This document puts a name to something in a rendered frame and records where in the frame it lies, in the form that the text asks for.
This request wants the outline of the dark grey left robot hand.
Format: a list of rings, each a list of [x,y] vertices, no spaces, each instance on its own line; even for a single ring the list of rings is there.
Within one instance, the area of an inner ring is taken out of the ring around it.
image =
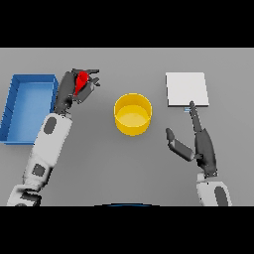
[[[83,88],[77,96],[74,96],[75,77],[83,70],[89,74],[89,80],[85,88]],[[67,111],[71,108],[74,102],[77,104],[82,103],[93,92],[94,87],[99,86],[99,78],[91,77],[94,73],[99,73],[99,70],[73,68],[71,71],[67,71],[64,74],[56,97],[54,107],[54,112],[56,114],[66,116]]]

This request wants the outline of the red beaker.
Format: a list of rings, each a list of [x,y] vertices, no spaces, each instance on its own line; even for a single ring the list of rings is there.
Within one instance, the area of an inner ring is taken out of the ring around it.
[[[83,88],[85,88],[89,80],[89,74],[86,71],[80,71],[75,77],[74,96],[77,96]]]

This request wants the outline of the pale square measuring scale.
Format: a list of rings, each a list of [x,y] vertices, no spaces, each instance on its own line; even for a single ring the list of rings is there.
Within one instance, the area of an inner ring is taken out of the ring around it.
[[[169,107],[209,106],[203,72],[167,72],[166,88]]]

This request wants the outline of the blue tray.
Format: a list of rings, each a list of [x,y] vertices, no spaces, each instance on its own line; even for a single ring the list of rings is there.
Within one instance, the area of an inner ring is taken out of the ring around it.
[[[54,111],[54,74],[13,74],[0,123],[0,143],[33,145],[45,117]]]

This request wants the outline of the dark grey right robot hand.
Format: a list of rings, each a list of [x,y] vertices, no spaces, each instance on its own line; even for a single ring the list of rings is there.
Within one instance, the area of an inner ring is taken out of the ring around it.
[[[213,144],[207,130],[201,127],[193,101],[190,102],[190,118],[194,132],[195,151],[179,141],[171,128],[167,128],[169,149],[187,162],[196,160],[197,165],[203,170],[205,178],[216,177],[217,166]]]

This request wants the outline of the yellow bowl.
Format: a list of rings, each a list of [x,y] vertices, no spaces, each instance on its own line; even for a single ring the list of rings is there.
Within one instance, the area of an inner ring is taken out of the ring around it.
[[[113,107],[117,129],[127,136],[142,135],[148,129],[153,107],[147,97],[140,93],[126,93],[119,97]]]

